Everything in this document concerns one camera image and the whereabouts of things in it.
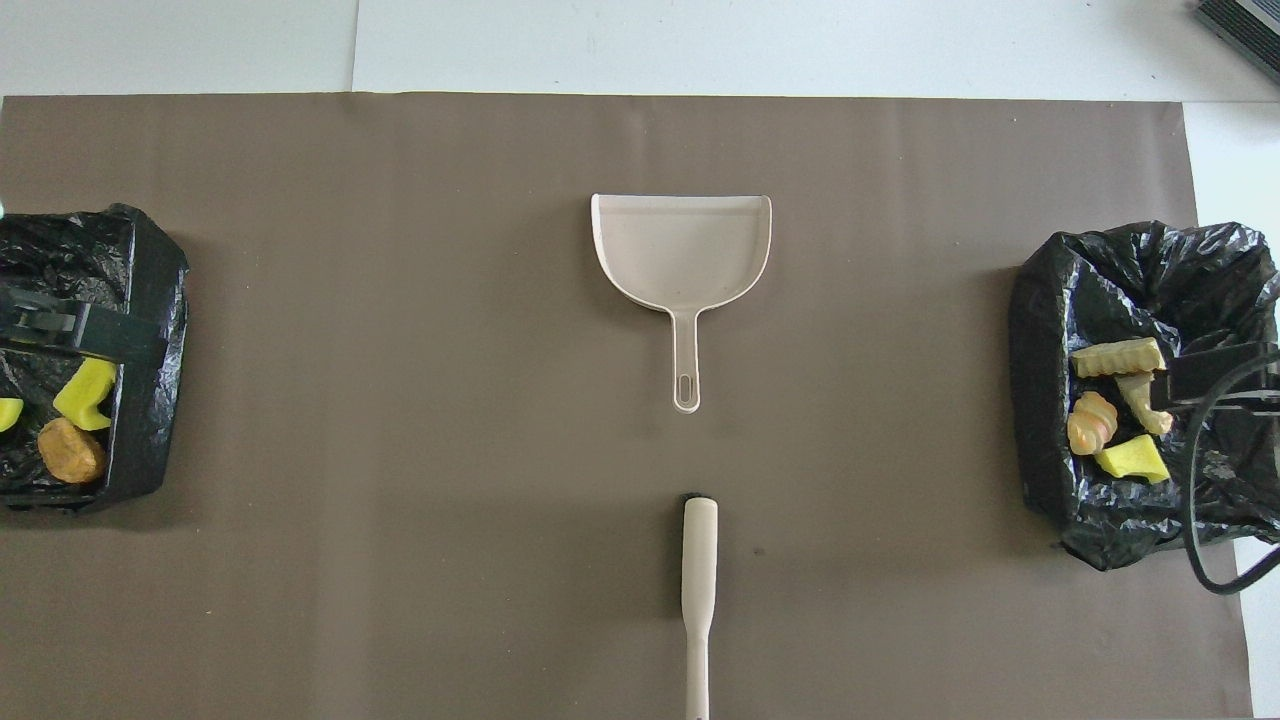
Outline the dark ribbed device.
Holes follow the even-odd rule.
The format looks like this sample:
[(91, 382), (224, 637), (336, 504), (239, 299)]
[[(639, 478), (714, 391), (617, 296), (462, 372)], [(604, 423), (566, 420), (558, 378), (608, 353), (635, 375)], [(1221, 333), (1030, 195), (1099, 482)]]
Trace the dark ribbed device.
[(1280, 85), (1280, 0), (1198, 0), (1193, 14)]

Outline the brown toy potato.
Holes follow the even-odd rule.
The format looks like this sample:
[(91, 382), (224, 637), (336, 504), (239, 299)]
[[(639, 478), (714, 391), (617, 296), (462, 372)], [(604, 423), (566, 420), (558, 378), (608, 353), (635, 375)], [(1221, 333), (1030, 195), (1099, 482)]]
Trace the brown toy potato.
[(49, 473), (64, 483), (86, 484), (108, 471), (104, 447), (92, 434), (65, 418), (56, 418), (41, 429), (37, 447)]

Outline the bin with black bag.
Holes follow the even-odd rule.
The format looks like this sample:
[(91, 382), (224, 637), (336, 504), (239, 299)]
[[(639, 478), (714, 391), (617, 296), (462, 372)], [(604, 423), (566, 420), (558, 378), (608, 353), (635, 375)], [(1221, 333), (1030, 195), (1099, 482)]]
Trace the bin with black bag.
[(0, 507), (93, 512), (150, 495), (164, 480), (180, 388), (188, 323), (189, 263), (180, 246), (137, 208), (6, 214), (0, 218), (0, 287), (125, 307), (137, 287), (169, 288), (169, 341), (159, 366), (118, 365), (100, 410), (105, 430), (90, 432), (108, 471), (73, 486), (55, 479), (40, 456), (41, 429), (60, 416), (52, 400), (84, 357), (59, 359), (0, 350), (0, 397), (22, 398), (19, 421), (0, 434)]
[(1190, 410), (1152, 434), (1166, 480), (1115, 477), (1074, 454), (1068, 416), (1087, 392), (1117, 410), (1115, 442), (1146, 436), (1116, 383), (1076, 374), (1071, 355), (1152, 340), (1166, 361), (1236, 345), (1280, 345), (1280, 268), (1265, 236), (1238, 223), (1178, 229), (1138, 222), (1059, 232), (1019, 269), (1009, 309), (1018, 473), (1027, 506), (1068, 553), (1107, 571), (1184, 544), (1181, 505)]

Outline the pale ridged foam chunk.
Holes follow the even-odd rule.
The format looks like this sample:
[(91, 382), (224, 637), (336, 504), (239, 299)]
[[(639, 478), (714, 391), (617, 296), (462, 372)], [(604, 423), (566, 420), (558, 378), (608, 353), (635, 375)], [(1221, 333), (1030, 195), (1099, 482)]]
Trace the pale ridged foam chunk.
[(1166, 436), (1174, 424), (1171, 413), (1157, 411), (1152, 406), (1152, 372), (1135, 372), (1115, 375), (1114, 380), (1123, 400), (1142, 428), (1152, 436)]
[(1151, 337), (1091, 345), (1071, 352), (1069, 360), (1080, 378), (1130, 375), (1167, 369), (1158, 341)]

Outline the brown paper table mat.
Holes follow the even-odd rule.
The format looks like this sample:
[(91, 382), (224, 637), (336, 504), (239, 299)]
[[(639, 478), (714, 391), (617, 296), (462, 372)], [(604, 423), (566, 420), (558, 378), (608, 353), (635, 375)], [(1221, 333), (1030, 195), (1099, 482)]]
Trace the brown paper table mat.
[[(694, 414), (594, 193), (773, 202)], [(1065, 555), (1012, 439), (1018, 268), (1197, 223), (1175, 104), (8, 97), (0, 199), (191, 264), (163, 488), (0, 510), (0, 720), (680, 720), (689, 492), (714, 717), (1252, 714), (1239, 603)]]

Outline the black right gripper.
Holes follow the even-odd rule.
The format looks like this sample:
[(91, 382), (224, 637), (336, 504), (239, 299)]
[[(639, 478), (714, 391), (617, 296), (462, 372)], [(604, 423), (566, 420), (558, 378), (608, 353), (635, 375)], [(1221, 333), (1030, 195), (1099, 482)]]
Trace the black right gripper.
[(1280, 345), (1249, 342), (1185, 354), (1155, 372), (1155, 410), (1189, 411), (1207, 398), (1216, 410), (1280, 416)]

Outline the beige hand brush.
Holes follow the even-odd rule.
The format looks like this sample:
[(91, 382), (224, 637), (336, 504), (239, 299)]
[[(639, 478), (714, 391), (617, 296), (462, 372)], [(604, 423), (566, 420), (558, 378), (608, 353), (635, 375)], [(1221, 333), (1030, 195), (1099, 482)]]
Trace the beige hand brush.
[(685, 720), (710, 720), (710, 629), (716, 611), (718, 503), (704, 495), (684, 502), (680, 605), (686, 639)]

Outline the beige plastic dustpan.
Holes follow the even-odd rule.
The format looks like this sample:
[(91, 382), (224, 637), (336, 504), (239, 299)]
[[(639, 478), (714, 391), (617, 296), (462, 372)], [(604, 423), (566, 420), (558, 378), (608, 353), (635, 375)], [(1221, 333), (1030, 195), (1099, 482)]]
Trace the beige plastic dustpan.
[(669, 318), (672, 404), (701, 406), (700, 315), (749, 292), (771, 256), (765, 195), (594, 193), (591, 237), (608, 281), (634, 304)]

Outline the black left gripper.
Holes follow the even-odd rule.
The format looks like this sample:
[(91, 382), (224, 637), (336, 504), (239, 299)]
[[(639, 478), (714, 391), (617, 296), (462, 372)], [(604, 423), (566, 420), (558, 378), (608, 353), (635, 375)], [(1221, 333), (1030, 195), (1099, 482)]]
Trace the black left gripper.
[(137, 287), (123, 309), (0, 287), (0, 350), (155, 368), (166, 355), (168, 318), (168, 287)]

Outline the orange striped toy croissant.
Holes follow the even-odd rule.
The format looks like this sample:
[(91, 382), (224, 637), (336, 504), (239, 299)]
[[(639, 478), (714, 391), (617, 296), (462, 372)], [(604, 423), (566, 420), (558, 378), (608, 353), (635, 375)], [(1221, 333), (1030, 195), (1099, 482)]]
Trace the orange striped toy croissant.
[(1076, 456), (1098, 454), (1114, 438), (1116, 430), (1116, 407), (1094, 391), (1085, 391), (1068, 414), (1068, 447)]

